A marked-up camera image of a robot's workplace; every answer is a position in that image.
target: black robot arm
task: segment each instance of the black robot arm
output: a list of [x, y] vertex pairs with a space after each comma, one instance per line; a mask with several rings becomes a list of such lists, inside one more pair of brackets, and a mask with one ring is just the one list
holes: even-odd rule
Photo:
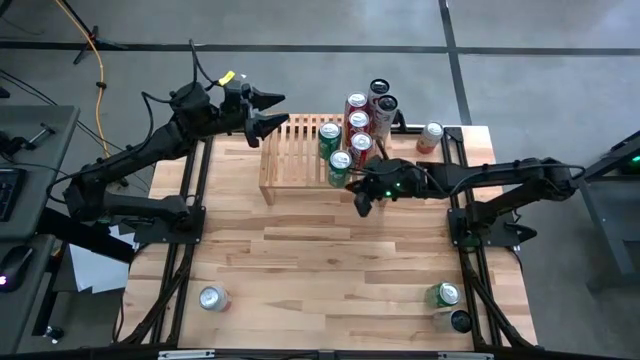
[[552, 158], [482, 166], [383, 160], [374, 156], [365, 166], [364, 178], [347, 185], [356, 194], [354, 203], [360, 216], [367, 216], [373, 200], [390, 198], [444, 199], [465, 190], [521, 184], [487, 201], [474, 201], [465, 207], [466, 226], [481, 234], [496, 218], [539, 200], [563, 201], [577, 189], [570, 168]]
[[173, 115], [148, 139], [107, 159], [86, 165], [72, 177], [63, 192], [69, 215], [79, 221], [98, 219], [104, 214], [160, 218], [174, 226], [188, 219], [189, 211], [179, 195], [161, 200], [111, 194], [107, 185], [160, 160], [173, 160], [191, 152], [198, 141], [217, 134], [244, 130], [251, 147], [258, 147], [273, 130], [289, 119], [288, 114], [262, 116], [253, 110], [267, 109], [284, 95], [263, 93], [249, 84], [231, 80], [223, 86], [225, 99], [220, 107], [200, 83], [188, 84], [172, 92]]

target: keyboard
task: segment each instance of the keyboard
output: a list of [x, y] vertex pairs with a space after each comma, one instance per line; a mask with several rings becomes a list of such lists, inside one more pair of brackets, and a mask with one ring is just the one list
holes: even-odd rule
[[15, 168], [0, 168], [0, 222], [7, 222], [16, 205], [27, 171]]

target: black bottle cap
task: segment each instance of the black bottle cap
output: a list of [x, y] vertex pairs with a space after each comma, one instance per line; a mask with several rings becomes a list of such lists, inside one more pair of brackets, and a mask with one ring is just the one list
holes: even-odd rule
[[451, 314], [451, 326], [463, 334], [471, 331], [471, 317], [464, 310], [456, 310]]
[[369, 88], [374, 93], [382, 95], [389, 92], [389, 83], [385, 79], [375, 79], [371, 82]]
[[398, 108], [398, 100], [391, 95], [384, 95], [378, 99], [378, 106], [384, 111], [393, 111]]

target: soda can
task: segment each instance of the soda can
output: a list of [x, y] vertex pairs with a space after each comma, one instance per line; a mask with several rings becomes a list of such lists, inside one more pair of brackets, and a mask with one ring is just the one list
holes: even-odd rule
[[416, 150], [422, 154], [429, 154], [436, 148], [436, 145], [440, 143], [442, 135], [444, 134], [444, 127], [437, 122], [429, 123], [422, 129], [422, 133], [416, 143]]
[[347, 146], [351, 146], [351, 137], [359, 132], [369, 133], [371, 130], [371, 122], [369, 121], [369, 115], [361, 110], [356, 110], [349, 115], [349, 121], [347, 122], [348, 131], [345, 133], [345, 140]]
[[331, 154], [340, 148], [342, 129], [340, 125], [328, 122], [320, 126], [318, 133], [318, 155], [324, 160], [329, 160]]
[[454, 306], [460, 301], [460, 290], [452, 283], [442, 282], [427, 289], [425, 301], [433, 308]]
[[374, 138], [385, 140], [391, 124], [398, 112], [398, 100], [391, 95], [383, 95], [378, 99], [372, 111], [372, 133]]
[[351, 155], [344, 150], [336, 150], [329, 159], [329, 176], [327, 181], [335, 188], [344, 188], [349, 178]]
[[347, 102], [344, 106], [344, 122], [349, 122], [349, 115], [357, 110], [367, 111], [367, 95], [361, 92], [354, 92], [347, 96]]
[[215, 312], [227, 311], [231, 307], [231, 296], [222, 286], [207, 286], [200, 292], [200, 306]]
[[376, 104], [378, 103], [378, 99], [383, 95], [386, 95], [389, 92], [389, 82], [385, 79], [375, 79], [369, 84], [369, 95], [367, 107], [369, 108], [369, 113], [372, 114], [373, 110], [376, 108]]
[[367, 133], [359, 132], [351, 137], [349, 154], [351, 154], [353, 167], [356, 169], [364, 167], [369, 157], [373, 155], [373, 144], [373, 138]]
[[437, 312], [431, 321], [437, 332], [466, 334], [471, 331], [471, 317], [464, 310]]

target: can lid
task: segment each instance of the can lid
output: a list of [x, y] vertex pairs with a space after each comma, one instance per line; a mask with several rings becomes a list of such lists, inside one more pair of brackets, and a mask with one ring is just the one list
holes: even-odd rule
[[364, 132], [355, 133], [351, 137], [351, 145], [358, 150], [367, 150], [373, 144], [371, 136]]
[[385, 79], [375, 79], [369, 85], [371, 91], [378, 95], [386, 94], [389, 92], [389, 83]]
[[320, 133], [322, 134], [322, 136], [328, 139], [336, 138], [340, 135], [340, 126], [338, 126], [338, 124], [336, 123], [331, 122], [324, 123], [320, 127]]
[[444, 127], [437, 122], [432, 122], [427, 125], [427, 131], [431, 135], [440, 136], [444, 132]]
[[392, 111], [398, 107], [398, 100], [391, 95], [384, 95], [378, 99], [378, 107], [384, 111]]
[[471, 331], [471, 316], [464, 310], [456, 310], [451, 314], [451, 326], [463, 334]]
[[352, 93], [348, 99], [352, 106], [362, 107], [367, 103], [367, 95], [361, 92]]
[[334, 151], [329, 159], [336, 169], [346, 169], [351, 166], [351, 155], [344, 150]]
[[440, 297], [449, 305], [455, 305], [460, 300], [458, 288], [451, 283], [442, 283], [440, 286]]
[[361, 110], [354, 111], [349, 115], [349, 123], [355, 126], [365, 126], [369, 123], [369, 115]]
[[218, 291], [210, 286], [202, 289], [202, 292], [200, 293], [200, 305], [203, 307], [212, 307], [219, 299], [220, 294]]

